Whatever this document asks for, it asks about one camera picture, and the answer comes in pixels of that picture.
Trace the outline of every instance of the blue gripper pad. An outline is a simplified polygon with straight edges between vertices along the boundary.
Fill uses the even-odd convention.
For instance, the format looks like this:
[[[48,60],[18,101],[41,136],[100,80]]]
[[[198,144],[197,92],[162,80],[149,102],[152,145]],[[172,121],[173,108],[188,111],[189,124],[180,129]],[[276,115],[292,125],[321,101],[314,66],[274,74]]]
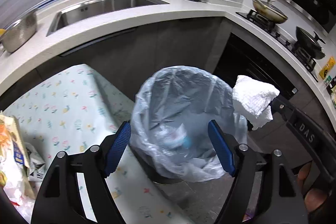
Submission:
[[[128,122],[123,122],[118,131],[117,137],[114,140],[106,157],[105,174],[109,176],[113,173],[119,164],[121,156],[123,155],[125,148],[131,137],[131,125]]]
[[[231,153],[227,143],[224,141],[221,133],[222,130],[219,128],[217,123],[210,121],[208,124],[209,138],[223,169],[232,176],[236,171],[233,154]]]

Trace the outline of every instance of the black pan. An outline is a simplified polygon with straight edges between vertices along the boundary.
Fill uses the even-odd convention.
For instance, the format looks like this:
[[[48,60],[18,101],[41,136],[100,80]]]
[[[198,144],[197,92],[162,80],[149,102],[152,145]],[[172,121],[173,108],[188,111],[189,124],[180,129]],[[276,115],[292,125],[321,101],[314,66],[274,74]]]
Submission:
[[[308,54],[314,59],[322,59],[325,57],[325,53],[323,52],[323,48],[318,43],[318,40],[320,40],[322,43],[325,44],[325,42],[319,38],[319,36],[314,32],[315,37],[313,37],[310,33],[305,31],[304,29],[300,27],[296,27],[296,38],[297,42],[302,48],[304,48]]]

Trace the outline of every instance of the metal screw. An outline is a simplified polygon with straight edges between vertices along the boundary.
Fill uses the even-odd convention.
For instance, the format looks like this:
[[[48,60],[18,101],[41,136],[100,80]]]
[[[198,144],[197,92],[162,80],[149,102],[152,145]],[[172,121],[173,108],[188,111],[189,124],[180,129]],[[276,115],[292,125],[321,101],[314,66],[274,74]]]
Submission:
[[[279,149],[274,150],[274,155],[277,157],[280,157],[282,155],[282,152]]]
[[[246,151],[249,147],[246,144],[239,145],[239,149],[242,151]]]
[[[65,156],[65,152],[64,151],[60,151],[57,153],[57,158],[63,158]]]
[[[93,146],[91,146],[91,148],[90,148],[90,151],[91,152],[97,152],[99,150],[99,146],[98,145],[93,145]]]

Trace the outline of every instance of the kitchen sink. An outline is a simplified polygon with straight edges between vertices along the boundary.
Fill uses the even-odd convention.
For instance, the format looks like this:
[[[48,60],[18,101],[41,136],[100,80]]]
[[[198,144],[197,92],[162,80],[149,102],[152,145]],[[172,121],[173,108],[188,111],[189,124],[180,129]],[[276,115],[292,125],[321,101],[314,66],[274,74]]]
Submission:
[[[63,27],[89,17],[139,6],[158,4],[168,3],[162,0],[91,0],[80,3],[58,12],[49,27],[47,36]]]

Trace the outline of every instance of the trash bag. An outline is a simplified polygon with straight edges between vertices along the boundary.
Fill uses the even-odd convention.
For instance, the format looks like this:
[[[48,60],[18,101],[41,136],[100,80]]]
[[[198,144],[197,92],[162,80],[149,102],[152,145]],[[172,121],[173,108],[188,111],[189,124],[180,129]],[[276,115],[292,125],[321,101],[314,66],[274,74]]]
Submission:
[[[212,119],[238,143],[246,143],[247,121],[234,111],[228,84],[198,68],[164,68],[136,95],[130,144],[164,177],[217,179],[225,171],[208,137]]]

